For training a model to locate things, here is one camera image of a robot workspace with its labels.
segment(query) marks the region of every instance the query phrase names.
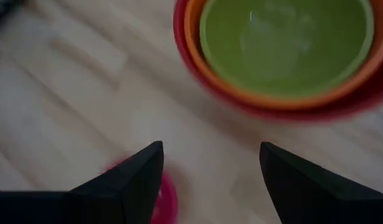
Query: bowl rim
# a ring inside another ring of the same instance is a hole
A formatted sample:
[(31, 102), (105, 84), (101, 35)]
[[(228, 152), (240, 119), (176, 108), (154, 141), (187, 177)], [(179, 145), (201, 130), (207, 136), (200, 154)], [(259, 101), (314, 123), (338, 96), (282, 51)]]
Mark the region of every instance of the bowl rim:
[(174, 7), (173, 15), (173, 32), (176, 41), (177, 49), (179, 50), (180, 56), (191, 71), (192, 76), (205, 87), (207, 91), (217, 96), (220, 100), (242, 110), (244, 113), (262, 119), (269, 119), (272, 121), (287, 121), (294, 123), (325, 123), (334, 121), (348, 116), (356, 115), (369, 108), (377, 106), (383, 103), (383, 91), (380, 91), (376, 95), (371, 95), (364, 101), (359, 101), (351, 106), (344, 107), (338, 110), (326, 111), (325, 113), (299, 113), (299, 111), (283, 111), (273, 110), (268, 108), (262, 108), (259, 106), (252, 106), (245, 102), (239, 101), (234, 96), (229, 95), (222, 89), (213, 85), (212, 82), (205, 76), (203, 76), (197, 65), (194, 63), (189, 49), (186, 44), (186, 37), (184, 35), (184, 15), (186, 11), (186, 4), (188, 0), (177, 0)]
[[(362, 0), (363, 2), (368, 3), (371, 14), (374, 15), (371, 4), (367, 0)], [(193, 61), (196, 63), (197, 68), (202, 72), (203, 76), (207, 77), (210, 82), (220, 88), (222, 91), (226, 92), (234, 96), (239, 101), (242, 101), (246, 104), (251, 104), (254, 106), (262, 106), (265, 108), (271, 109), (281, 109), (281, 110), (300, 110), (300, 109), (308, 109), (321, 105), (325, 105), (331, 101), (334, 101), (338, 98), (341, 98), (344, 95), (355, 90), (357, 87), (362, 85), (366, 80), (368, 80), (380, 67), (383, 62), (383, 39), (381, 41), (379, 50), (374, 54), (374, 56), (370, 57), (368, 61), (362, 63), (362, 67), (356, 70), (355, 75), (347, 78), (344, 83), (340, 83), (335, 88), (326, 91), (322, 95), (316, 95), (311, 98), (303, 98), (299, 100), (276, 100), (272, 97), (267, 97), (263, 95), (254, 95), (247, 91), (240, 90), (234, 87), (231, 84), (226, 83), (224, 80), (219, 78), (214, 71), (212, 71), (208, 64), (204, 61), (203, 55), (201, 55), (195, 44), (191, 44), (194, 42), (190, 36), (190, 16), (192, 5), (196, 2), (196, 0), (190, 0), (187, 2), (186, 12), (184, 16), (184, 31), (186, 32), (186, 42), (187, 47), (191, 53), (191, 57)]]

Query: green bowl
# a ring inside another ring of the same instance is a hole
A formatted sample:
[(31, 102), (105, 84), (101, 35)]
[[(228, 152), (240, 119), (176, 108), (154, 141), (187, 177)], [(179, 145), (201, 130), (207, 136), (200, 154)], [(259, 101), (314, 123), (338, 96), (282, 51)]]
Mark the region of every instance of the green bowl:
[(253, 95), (306, 98), (342, 85), (374, 36), (367, 0), (208, 0), (202, 51), (224, 81)]

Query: red bowl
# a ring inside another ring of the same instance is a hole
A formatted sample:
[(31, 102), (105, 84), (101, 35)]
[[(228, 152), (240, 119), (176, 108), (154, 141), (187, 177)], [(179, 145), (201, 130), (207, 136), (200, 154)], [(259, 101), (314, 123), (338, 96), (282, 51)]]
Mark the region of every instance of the red bowl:
[(192, 61), (187, 49), (186, 38), (184, 36), (184, 13), (187, 0), (177, 0), (174, 9), (174, 36), (177, 48), (188, 69), (197, 80), (211, 93), (218, 96), (221, 100), (263, 119), (274, 119), (280, 121), (300, 121), (300, 122), (320, 122), (333, 121), (335, 119), (346, 118), (363, 112), (383, 103), (383, 64), (380, 69), (367, 81), (351, 94), (344, 96), (337, 101), (308, 110), (273, 110), (242, 103), (232, 96), (216, 88), (208, 79), (198, 71)]

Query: wooden floor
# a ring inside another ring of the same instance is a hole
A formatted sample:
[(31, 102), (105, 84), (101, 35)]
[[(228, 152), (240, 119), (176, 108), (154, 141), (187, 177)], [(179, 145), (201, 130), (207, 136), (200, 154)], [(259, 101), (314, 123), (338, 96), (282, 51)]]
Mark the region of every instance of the wooden floor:
[(0, 30), (0, 189), (71, 189), (155, 140), (179, 223), (280, 223), (260, 172), (271, 141), (383, 192), (383, 106), (333, 124), (250, 118), (190, 76), (174, 0), (33, 0)]

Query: orange bowl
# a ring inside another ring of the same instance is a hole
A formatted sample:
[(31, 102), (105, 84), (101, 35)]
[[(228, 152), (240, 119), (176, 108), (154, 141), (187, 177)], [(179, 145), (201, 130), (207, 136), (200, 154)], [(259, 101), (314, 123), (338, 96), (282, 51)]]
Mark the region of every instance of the orange bowl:
[(375, 35), (366, 62), (359, 71), (341, 86), (330, 92), (301, 100), (283, 100), (269, 96), (254, 95), (227, 83), (212, 71), (204, 59), (199, 42), (199, 19), (207, 0), (189, 0), (184, 15), (184, 34), (187, 48), (198, 70), (209, 82), (226, 94), (252, 106), (280, 110), (300, 110), (325, 105), (348, 95), (367, 81), (383, 62), (383, 0), (370, 0), (375, 17)]

